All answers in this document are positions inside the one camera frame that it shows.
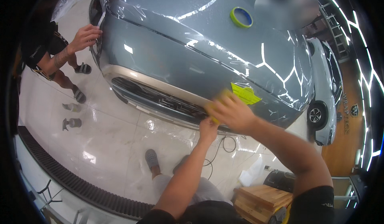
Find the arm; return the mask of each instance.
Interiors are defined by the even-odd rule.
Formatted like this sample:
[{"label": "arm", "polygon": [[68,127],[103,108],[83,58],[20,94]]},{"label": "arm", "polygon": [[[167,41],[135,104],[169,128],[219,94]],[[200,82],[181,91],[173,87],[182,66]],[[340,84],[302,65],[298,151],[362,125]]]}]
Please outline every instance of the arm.
[{"label": "arm", "polygon": [[164,210],[175,219],[182,216],[199,186],[204,159],[209,146],[216,139],[217,128],[218,125],[209,118],[200,123],[200,139],[197,146],[169,181],[153,209]]},{"label": "arm", "polygon": [[310,143],[256,117],[234,94],[222,97],[221,101],[214,101],[214,109],[207,107],[208,113],[271,150],[296,175],[295,197],[318,186],[333,186],[327,165]]},{"label": "arm", "polygon": [[54,55],[53,58],[46,52],[37,66],[48,75],[51,75],[60,69],[75,52],[94,45],[96,43],[95,39],[99,38],[101,33],[102,31],[99,30],[99,27],[93,26],[92,24],[80,28],[73,41],[68,44],[68,46],[66,46],[60,53]]}]

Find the hand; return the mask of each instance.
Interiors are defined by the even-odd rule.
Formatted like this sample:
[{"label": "hand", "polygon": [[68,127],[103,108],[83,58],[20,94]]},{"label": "hand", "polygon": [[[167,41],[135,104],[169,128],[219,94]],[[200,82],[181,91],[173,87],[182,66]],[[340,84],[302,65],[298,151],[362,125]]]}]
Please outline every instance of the hand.
[{"label": "hand", "polygon": [[258,118],[235,94],[231,92],[213,103],[214,105],[206,107],[209,115],[238,133],[250,135],[252,124]]},{"label": "hand", "polygon": [[202,141],[211,145],[217,137],[217,128],[218,124],[215,124],[210,117],[201,121],[199,142]]},{"label": "hand", "polygon": [[67,46],[68,54],[74,54],[77,51],[81,51],[86,47],[94,45],[96,39],[99,38],[102,33],[103,31],[99,30],[98,26],[92,24],[80,28],[73,41]]}]

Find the masking tape roll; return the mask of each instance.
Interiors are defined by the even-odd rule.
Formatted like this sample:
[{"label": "masking tape roll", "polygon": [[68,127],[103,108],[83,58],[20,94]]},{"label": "masking tape roll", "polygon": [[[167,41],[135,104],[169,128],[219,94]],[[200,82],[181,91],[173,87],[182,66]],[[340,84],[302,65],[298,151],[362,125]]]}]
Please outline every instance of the masking tape roll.
[{"label": "masking tape roll", "polygon": [[[248,24],[244,24],[244,23],[240,22],[235,16],[235,11],[238,11],[242,15],[244,15],[248,20]],[[234,7],[230,13],[230,17],[231,17],[233,23],[235,23],[237,26],[239,26],[241,28],[249,28],[253,24],[253,19],[252,19],[251,14],[247,10],[245,10],[244,8],[241,8],[241,7]]]}]

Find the cable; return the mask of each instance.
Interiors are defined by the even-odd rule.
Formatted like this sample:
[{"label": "cable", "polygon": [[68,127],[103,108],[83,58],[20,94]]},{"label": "cable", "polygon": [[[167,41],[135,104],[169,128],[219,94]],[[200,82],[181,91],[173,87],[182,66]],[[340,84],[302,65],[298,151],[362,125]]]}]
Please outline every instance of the cable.
[{"label": "cable", "polygon": [[[227,149],[225,149],[225,147],[224,147],[224,140],[226,139],[226,138],[231,138],[233,141],[234,141],[234,143],[235,143],[235,147],[233,148],[233,150],[231,150],[231,151],[227,151]],[[214,172],[214,166],[213,166],[213,164],[212,164],[212,162],[215,160],[215,158],[216,158],[216,155],[217,155],[217,153],[218,153],[218,149],[220,148],[220,144],[221,143],[223,143],[223,148],[224,148],[224,151],[226,151],[226,152],[228,152],[228,153],[232,153],[232,152],[234,152],[235,150],[236,150],[236,147],[237,147],[237,144],[236,144],[236,140],[232,137],[232,136],[224,136],[221,140],[220,140],[220,143],[218,144],[218,146],[217,146],[217,150],[216,150],[216,153],[215,153],[215,156],[214,156],[214,158],[212,159],[212,161],[210,161],[210,160],[208,160],[208,159],[206,159],[205,158],[205,160],[207,160],[208,161],[208,164],[205,164],[205,165],[203,165],[203,166],[208,166],[209,164],[211,165],[211,174],[209,175],[209,178],[208,178],[208,180],[211,178],[211,176],[212,176],[212,173]]]}]

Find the black t-shirt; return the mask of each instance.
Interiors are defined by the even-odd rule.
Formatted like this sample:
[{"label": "black t-shirt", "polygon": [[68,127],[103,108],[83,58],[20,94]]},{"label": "black t-shirt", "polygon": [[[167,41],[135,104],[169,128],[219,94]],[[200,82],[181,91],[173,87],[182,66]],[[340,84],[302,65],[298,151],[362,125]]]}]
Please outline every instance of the black t-shirt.
[{"label": "black t-shirt", "polygon": [[[333,223],[333,188],[320,186],[306,191],[292,202],[288,224]],[[246,224],[230,204],[222,201],[204,201],[189,206],[179,220],[159,209],[151,210],[139,224]]]},{"label": "black t-shirt", "polygon": [[35,14],[23,33],[21,42],[22,57],[30,68],[36,68],[36,65],[47,52],[54,32],[57,31],[57,25],[55,22],[51,22],[51,16],[51,10]]}]

